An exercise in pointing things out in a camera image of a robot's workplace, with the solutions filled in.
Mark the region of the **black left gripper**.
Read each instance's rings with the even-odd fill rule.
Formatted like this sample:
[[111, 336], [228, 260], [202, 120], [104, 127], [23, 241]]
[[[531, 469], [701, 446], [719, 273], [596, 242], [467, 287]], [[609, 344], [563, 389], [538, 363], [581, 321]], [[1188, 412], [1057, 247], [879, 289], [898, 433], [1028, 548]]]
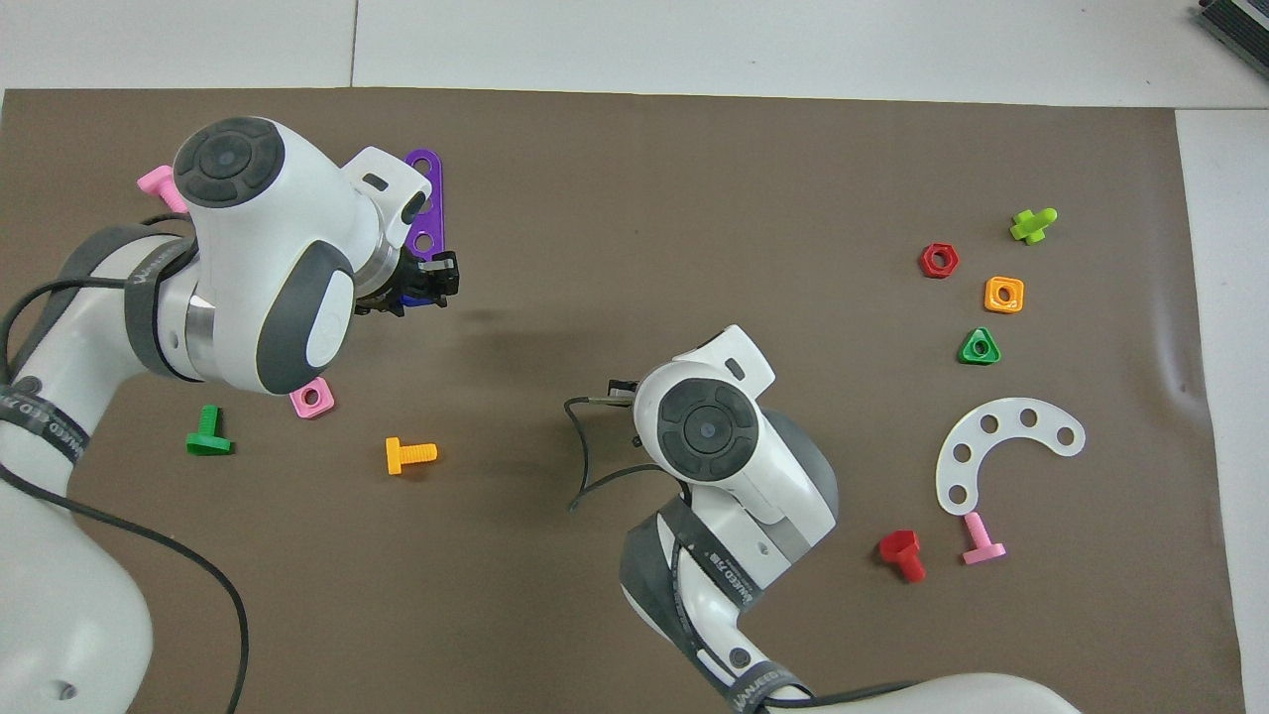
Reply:
[[401, 317], [405, 312], [444, 309], [447, 303], [404, 302], [404, 298], [450, 298], [459, 289], [461, 268], [453, 250], [437, 252], [424, 263], [418, 263], [412, 252], [398, 252], [393, 271], [371, 294], [355, 298], [353, 313], [362, 316], [379, 311]]

